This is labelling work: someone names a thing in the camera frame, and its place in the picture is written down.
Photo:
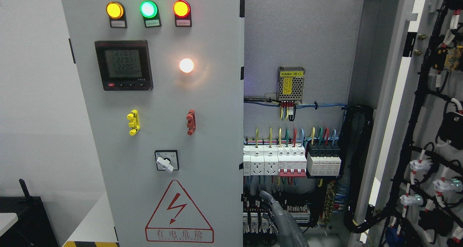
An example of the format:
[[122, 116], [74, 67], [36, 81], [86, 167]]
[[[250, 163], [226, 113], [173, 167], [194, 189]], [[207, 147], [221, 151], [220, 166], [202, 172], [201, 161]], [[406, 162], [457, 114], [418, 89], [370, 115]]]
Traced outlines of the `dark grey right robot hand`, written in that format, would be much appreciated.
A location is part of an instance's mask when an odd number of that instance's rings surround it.
[[269, 205], [271, 220], [277, 230], [280, 247], [309, 247], [307, 239], [291, 214], [268, 192], [261, 190], [259, 196]]

